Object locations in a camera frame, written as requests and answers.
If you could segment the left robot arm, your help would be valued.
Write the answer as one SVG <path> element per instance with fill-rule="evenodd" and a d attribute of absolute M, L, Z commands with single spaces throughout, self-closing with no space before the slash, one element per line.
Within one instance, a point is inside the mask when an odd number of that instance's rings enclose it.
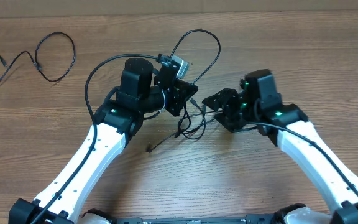
<path fill-rule="evenodd" d="M 179 116 L 198 90 L 183 81 L 189 64 L 176 55 L 159 55 L 160 70 L 146 55 L 126 59 L 120 85 L 91 113 L 93 123 L 79 150 L 32 202 L 16 201 L 9 223 L 76 223 L 93 187 L 141 128 L 144 115 L 167 110 Z"/>

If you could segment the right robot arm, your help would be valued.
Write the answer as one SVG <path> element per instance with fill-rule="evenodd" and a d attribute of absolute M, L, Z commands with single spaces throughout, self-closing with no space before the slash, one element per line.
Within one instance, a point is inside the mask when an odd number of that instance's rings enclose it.
<path fill-rule="evenodd" d="M 330 213 L 296 203 L 277 210 L 271 223 L 358 223 L 358 176 L 319 136 L 296 104 L 286 105 L 269 69 L 240 80 L 241 92 L 224 88 L 203 100 L 214 118 L 232 133 L 257 129 L 290 156 L 318 189 Z"/>

